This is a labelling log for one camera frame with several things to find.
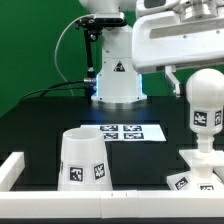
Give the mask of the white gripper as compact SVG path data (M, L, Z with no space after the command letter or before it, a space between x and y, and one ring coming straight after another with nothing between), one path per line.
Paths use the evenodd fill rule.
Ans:
M132 62L142 74L165 69L176 97L176 68L224 64L224 0L137 0Z

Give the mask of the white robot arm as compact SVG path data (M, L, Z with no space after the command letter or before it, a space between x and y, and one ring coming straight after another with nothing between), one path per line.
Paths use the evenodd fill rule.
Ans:
M224 63L224 0L79 0L87 35L103 37L91 101L131 108L147 99L142 76L163 72L177 94L179 69Z

